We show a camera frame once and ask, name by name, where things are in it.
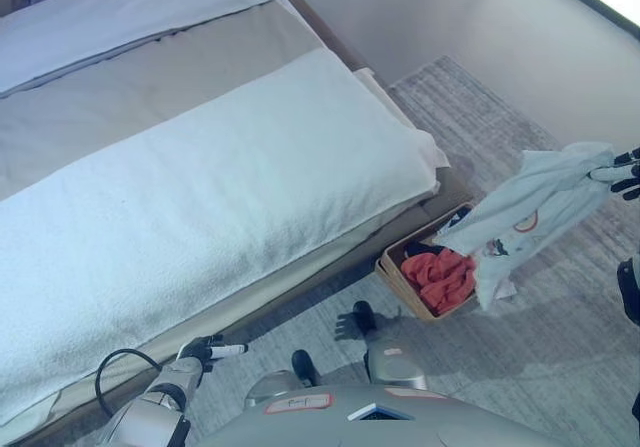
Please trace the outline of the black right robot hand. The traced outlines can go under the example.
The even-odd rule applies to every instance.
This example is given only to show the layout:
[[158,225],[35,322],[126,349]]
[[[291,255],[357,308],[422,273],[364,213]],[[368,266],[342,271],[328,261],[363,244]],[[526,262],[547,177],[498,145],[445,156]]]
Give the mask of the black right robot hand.
[[639,198],[639,148],[618,155],[611,166],[600,167],[588,174],[591,180],[606,184],[609,191],[625,201]]

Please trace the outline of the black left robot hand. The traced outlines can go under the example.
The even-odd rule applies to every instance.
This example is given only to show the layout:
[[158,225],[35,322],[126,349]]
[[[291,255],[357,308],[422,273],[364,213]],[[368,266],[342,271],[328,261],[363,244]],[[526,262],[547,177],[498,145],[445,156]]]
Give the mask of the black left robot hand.
[[218,360],[243,355],[249,351],[247,344],[228,344],[221,334],[196,337],[184,344],[177,358],[196,358],[200,361],[204,373],[209,373]]

